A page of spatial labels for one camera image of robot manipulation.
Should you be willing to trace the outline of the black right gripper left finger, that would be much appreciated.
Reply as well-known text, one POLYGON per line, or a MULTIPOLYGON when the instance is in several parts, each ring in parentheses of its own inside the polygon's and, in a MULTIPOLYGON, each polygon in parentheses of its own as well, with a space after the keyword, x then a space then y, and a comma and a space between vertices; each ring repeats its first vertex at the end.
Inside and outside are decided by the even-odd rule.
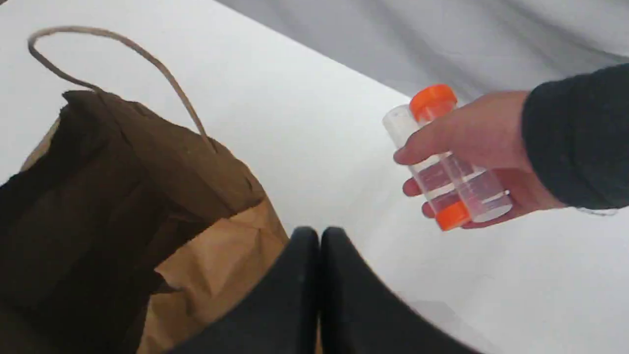
POLYGON ((173 354, 314 354, 319 251, 314 229, 294 229, 249 294, 173 354))

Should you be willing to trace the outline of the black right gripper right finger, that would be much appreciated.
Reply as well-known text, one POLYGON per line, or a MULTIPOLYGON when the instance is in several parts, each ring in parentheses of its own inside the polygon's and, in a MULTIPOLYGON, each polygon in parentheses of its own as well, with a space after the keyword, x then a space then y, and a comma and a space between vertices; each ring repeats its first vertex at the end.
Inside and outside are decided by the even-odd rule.
POLYGON ((345 231, 321 238, 320 329, 326 354, 474 354, 395 295, 345 231))

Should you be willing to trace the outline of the dark sleeved forearm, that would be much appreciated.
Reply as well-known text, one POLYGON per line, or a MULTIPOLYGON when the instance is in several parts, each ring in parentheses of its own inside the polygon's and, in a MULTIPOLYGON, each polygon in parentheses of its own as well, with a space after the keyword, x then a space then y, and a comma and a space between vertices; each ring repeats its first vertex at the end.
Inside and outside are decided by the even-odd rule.
POLYGON ((629 65, 537 86, 523 105, 521 134, 533 171, 567 206, 629 204, 629 65))

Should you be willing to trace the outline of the person's bare hand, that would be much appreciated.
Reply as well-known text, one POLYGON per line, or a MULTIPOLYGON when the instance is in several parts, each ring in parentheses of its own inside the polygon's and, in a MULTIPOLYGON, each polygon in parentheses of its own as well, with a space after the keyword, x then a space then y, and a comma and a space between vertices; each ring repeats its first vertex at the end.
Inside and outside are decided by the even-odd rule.
POLYGON ((411 135, 394 160, 411 166, 432 155, 452 152, 456 157, 494 170, 509 191, 513 208, 483 223, 468 223, 466 230, 490 227, 541 210, 566 208, 533 171, 521 134, 526 90, 492 92, 449 112, 411 135))

